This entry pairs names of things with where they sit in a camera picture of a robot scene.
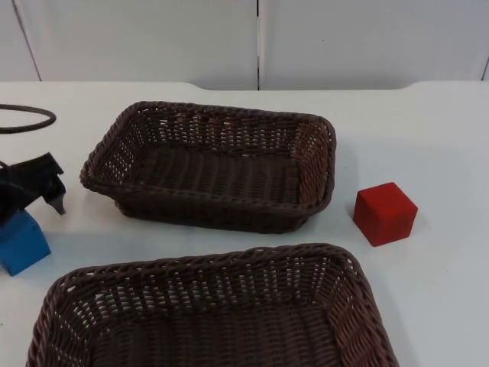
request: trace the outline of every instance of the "red cube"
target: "red cube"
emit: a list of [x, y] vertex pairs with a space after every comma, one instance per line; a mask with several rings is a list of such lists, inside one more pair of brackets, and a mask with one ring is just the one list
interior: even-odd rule
[[394, 183], [360, 190], [353, 221], [372, 246], [409, 237], [418, 208]]

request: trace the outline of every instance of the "white tabletop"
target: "white tabletop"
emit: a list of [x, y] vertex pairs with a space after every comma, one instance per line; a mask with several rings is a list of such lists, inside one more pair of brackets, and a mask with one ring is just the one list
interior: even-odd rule
[[[259, 235], [129, 219], [85, 190], [88, 153], [126, 106], [185, 101], [323, 115], [338, 135], [332, 202], [296, 232]], [[52, 255], [11, 278], [0, 273], [0, 365], [23, 365], [49, 286], [75, 268], [330, 242], [349, 250], [371, 283], [400, 365], [486, 365], [489, 343], [489, 83], [417, 83], [386, 91], [206, 91], [185, 83], [0, 83], [2, 103], [54, 111], [55, 125], [0, 135], [0, 160], [50, 151], [65, 174], [67, 214], [28, 207]], [[0, 112], [0, 125], [27, 122]], [[351, 211], [358, 190], [396, 182], [419, 207], [408, 239], [372, 248]]]

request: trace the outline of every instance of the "black metal ring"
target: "black metal ring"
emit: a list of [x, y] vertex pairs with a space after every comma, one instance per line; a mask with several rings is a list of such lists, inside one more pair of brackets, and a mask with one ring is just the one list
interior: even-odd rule
[[0, 128], [0, 134], [18, 134], [20, 132], [32, 132], [33, 130], [39, 130], [40, 128], [45, 128], [49, 125], [52, 125], [56, 121], [56, 115], [54, 115], [51, 111], [48, 111], [46, 109], [39, 109], [37, 107], [0, 104], [0, 109], [8, 111], [32, 112], [48, 117], [47, 120], [38, 122], [37, 124], [14, 126], [11, 128]]

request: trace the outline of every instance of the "blue cube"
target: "blue cube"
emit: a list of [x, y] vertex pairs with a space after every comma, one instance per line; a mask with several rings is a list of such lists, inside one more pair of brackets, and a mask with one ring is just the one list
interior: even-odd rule
[[16, 275], [51, 253], [37, 222], [25, 210], [0, 227], [0, 265]]

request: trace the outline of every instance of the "brown wicker basket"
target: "brown wicker basket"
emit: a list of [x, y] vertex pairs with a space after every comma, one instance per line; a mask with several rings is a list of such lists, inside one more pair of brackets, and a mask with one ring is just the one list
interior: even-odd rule
[[91, 153], [81, 181], [127, 216], [287, 232], [331, 200], [335, 146], [334, 128], [315, 115], [139, 102]]
[[27, 367], [397, 366], [367, 279], [332, 245], [84, 268], [56, 281]]

